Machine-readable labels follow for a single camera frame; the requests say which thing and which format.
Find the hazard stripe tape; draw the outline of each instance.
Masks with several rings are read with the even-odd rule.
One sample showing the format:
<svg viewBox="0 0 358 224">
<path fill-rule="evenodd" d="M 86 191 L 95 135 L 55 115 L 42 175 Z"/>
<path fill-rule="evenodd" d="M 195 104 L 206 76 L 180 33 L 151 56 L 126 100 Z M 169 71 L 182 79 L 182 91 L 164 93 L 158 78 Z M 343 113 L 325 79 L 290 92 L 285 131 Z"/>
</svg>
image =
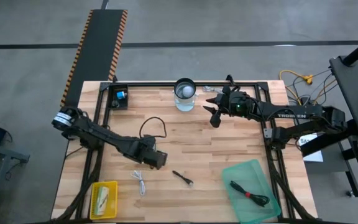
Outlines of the hazard stripe tape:
<svg viewBox="0 0 358 224">
<path fill-rule="evenodd" d="M 124 30 L 125 30 L 125 25 L 127 23 L 127 16 L 128 16 L 128 10 L 123 10 L 118 33 L 117 33 L 116 45 L 114 47 L 114 52 L 112 53 L 109 78 L 108 78 L 109 81 L 112 81 L 114 76 L 116 75 L 118 56 L 119 56 L 119 51 L 121 49 L 122 40 L 124 39 Z"/>
<path fill-rule="evenodd" d="M 73 66 L 71 66 L 70 73 L 68 74 L 65 91 L 63 92 L 62 99 L 60 100 L 60 106 L 64 106 L 66 104 L 66 96 L 67 96 L 67 93 L 68 93 L 68 89 L 70 87 L 71 79 L 73 78 L 73 74 L 74 74 L 74 70 L 75 70 L 75 67 L 76 67 L 76 64 L 77 64 L 77 60 L 80 57 L 81 48 L 82 48 L 82 45 L 83 45 L 83 42 L 84 42 L 86 31 L 88 30 L 90 20 L 92 18 L 92 13 L 93 13 L 93 10 L 91 10 L 89 12 L 88 18 L 87 18 L 87 20 L 85 22 L 84 32 L 82 33 L 80 43 L 78 44 L 78 48 L 77 48 L 77 51 L 75 53 Z"/>
</svg>

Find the white paper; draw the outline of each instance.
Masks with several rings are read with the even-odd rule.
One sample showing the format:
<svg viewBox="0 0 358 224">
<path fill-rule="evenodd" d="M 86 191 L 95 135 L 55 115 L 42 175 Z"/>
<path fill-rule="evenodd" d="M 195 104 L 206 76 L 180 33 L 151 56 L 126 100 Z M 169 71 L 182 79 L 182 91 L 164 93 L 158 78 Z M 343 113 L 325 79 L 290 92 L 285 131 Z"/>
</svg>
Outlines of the white paper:
<svg viewBox="0 0 358 224">
<path fill-rule="evenodd" d="M 302 146 L 303 144 L 306 144 L 307 142 L 310 142 L 311 140 L 317 138 L 317 134 L 307 134 L 299 138 L 299 145 Z M 307 162 L 322 162 L 323 161 L 323 155 L 321 154 L 321 151 L 315 152 L 313 154 L 310 154 L 308 156 L 305 156 L 303 158 L 304 161 Z"/>
</svg>

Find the small blue object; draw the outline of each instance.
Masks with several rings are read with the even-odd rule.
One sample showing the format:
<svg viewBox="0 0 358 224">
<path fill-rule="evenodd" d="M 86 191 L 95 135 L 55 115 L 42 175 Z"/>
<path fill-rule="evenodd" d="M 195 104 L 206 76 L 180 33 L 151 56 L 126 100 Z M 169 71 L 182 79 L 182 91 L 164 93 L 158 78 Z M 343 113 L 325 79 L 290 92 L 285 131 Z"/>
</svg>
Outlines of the small blue object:
<svg viewBox="0 0 358 224">
<path fill-rule="evenodd" d="M 117 98 L 118 98 L 118 100 L 124 99 L 124 98 L 125 98 L 125 93 L 124 93 L 124 91 L 117 92 Z"/>
</svg>

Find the white ball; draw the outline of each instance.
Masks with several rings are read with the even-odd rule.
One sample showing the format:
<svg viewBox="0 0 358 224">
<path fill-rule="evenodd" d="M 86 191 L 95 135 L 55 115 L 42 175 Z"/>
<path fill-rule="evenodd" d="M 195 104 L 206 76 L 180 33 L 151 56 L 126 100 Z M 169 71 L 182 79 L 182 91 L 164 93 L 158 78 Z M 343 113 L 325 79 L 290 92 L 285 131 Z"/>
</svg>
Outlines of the white ball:
<svg viewBox="0 0 358 224">
<path fill-rule="evenodd" d="M 183 96 L 189 98 L 193 96 L 194 89 L 191 86 L 185 86 L 183 88 Z"/>
</svg>

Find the white cable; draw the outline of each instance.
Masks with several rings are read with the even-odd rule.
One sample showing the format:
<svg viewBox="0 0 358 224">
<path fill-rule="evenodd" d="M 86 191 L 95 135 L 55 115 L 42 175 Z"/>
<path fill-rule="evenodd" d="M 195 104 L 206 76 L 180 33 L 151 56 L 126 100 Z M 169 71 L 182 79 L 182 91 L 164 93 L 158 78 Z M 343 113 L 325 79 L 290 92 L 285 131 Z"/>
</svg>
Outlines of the white cable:
<svg viewBox="0 0 358 224">
<path fill-rule="evenodd" d="M 144 185 L 144 181 L 143 181 L 143 178 L 142 178 L 142 171 L 134 170 L 134 173 L 131 174 L 131 176 L 135 177 L 136 179 L 139 179 L 140 195 L 144 196 L 144 194 L 146 194 L 146 186 Z"/>
<path fill-rule="evenodd" d="M 222 93 L 222 90 L 221 90 L 221 89 L 213 88 L 213 87 L 210 87 L 210 86 L 204 86 L 204 87 L 203 87 L 203 91 L 206 91 L 206 92 L 215 91 L 215 92 L 217 92 L 217 93 Z"/>
</svg>

